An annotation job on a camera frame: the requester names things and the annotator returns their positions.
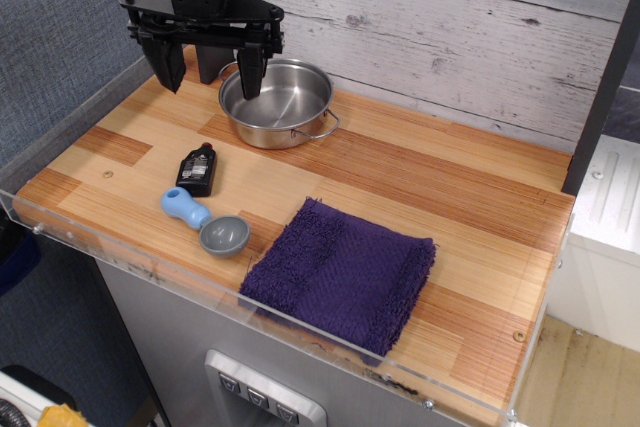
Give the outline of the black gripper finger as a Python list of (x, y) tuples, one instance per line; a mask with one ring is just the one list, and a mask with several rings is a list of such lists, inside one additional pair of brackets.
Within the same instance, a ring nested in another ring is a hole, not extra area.
[(246, 100), (258, 97), (265, 73), (265, 57), (261, 47), (246, 47), (237, 54), (243, 96)]
[(139, 41), (144, 56), (159, 83), (176, 93), (186, 72), (182, 45), (156, 38), (146, 32), (139, 34)]

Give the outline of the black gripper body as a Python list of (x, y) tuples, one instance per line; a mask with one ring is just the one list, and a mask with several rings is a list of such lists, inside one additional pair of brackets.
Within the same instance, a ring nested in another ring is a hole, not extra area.
[(147, 49), (201, 45), (283, 51), (284, 11), (264, 0), (119, 0), (130, 36)]

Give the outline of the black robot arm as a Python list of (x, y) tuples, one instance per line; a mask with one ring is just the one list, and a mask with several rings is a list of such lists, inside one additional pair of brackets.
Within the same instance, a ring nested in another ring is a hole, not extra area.
[(283, 51), (282, 8), (264, 0), (119, 0), (130, 36), (160, 84), (177, 92), (183, 47), (235, 50), (244, 98), (260, 95), (268, 60)]

